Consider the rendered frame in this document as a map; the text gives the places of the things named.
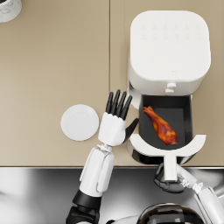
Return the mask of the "robot body dark dome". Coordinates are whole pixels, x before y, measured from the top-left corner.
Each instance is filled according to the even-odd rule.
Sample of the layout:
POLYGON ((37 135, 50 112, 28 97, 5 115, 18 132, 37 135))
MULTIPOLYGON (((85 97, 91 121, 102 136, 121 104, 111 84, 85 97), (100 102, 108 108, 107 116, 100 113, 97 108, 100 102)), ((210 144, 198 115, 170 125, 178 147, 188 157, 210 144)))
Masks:
POLYGON ((139 216, 109 220, 106 224, 205 224, 191 208, 164 203, 147 207, 139 216))

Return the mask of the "white air fryer body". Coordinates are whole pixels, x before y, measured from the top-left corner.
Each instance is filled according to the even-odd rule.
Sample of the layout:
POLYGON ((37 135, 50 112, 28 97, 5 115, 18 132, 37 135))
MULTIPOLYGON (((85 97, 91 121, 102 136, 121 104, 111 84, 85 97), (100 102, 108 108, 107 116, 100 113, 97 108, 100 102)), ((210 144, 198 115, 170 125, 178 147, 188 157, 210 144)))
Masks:
POLYGON ((147 10, 132 21, 128 93, 138 108, 142 95, 190 95, 211 65, 206 21, 187 10, 147 10))

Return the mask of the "roasted chicken drumstick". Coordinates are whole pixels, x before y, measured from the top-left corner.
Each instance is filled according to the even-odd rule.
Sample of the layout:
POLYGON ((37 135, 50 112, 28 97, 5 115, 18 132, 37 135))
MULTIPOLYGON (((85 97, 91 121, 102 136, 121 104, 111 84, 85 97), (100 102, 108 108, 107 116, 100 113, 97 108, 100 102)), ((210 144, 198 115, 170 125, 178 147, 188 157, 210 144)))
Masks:
POLYGON ((178 135, 176 134, 172 126, 163 118, 158 116, 151 106, 144 107, 143 112, 150 118, 157 136, 166 145, 176 144, 179 141, 178 135))

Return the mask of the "air fryer drawer with handle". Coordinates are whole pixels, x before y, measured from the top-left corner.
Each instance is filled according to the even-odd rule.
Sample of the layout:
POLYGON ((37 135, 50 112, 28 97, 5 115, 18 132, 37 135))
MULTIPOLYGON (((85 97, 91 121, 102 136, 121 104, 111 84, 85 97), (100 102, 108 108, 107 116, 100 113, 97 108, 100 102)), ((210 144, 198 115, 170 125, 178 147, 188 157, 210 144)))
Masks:
POLYGON ((178 166, 204 145, 204 135, 194 135, 191 97, 137 95, 138 132, 127 143, 129 154, 144 165, 164 166, 164 180, 178 179, 178 166))

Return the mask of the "white round plate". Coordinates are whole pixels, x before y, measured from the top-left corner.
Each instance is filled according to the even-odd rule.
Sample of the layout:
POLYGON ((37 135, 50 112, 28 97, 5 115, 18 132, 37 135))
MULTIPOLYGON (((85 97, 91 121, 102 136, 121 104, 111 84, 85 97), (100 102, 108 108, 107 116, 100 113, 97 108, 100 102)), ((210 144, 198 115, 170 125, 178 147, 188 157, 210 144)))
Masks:
POLYGON ((99 117, 88 105, 73 105, 61 117, 60 127, 68 138, 85 141, 98 130, 99 117))

